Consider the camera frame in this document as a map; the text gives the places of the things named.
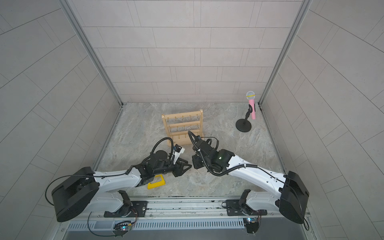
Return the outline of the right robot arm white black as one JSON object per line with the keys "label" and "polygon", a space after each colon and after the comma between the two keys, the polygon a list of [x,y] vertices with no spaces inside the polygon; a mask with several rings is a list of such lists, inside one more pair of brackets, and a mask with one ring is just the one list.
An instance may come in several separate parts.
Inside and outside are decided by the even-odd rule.
{"label": "right robot arm white black", "polygon": [[188,132],[188,136],[195,151],[193,163],[196,169],[205,167],[213,176],[231,175],[266,190],[271,194],[266,202],[268,205],[274,205],[286,219],[302,224],[309,231],[305,214],[310,194],[298,174],[292,171],[282,174],[266,170],[233,152],[213,148],[210,140],[205,141],[192,132]]}

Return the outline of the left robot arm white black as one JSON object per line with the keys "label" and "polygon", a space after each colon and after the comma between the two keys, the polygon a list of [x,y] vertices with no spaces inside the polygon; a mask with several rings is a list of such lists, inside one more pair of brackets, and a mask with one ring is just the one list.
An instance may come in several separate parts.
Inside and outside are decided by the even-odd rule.
{"label": "left robot arm white black", "polygon": [[132,201],[127,188],[151,183],[155,176],[172,173],[182,176],[192,165],[181,159],[184,148],[171,145],[171,152],[153,148],[148,157],[128,170],[95,172],[83,167],[73,175],[63,176],[63,182],[51,191],[49,202],[55,208],[59,223],[82,213],[102,212],[105,218],[144,217],[148,203]]}

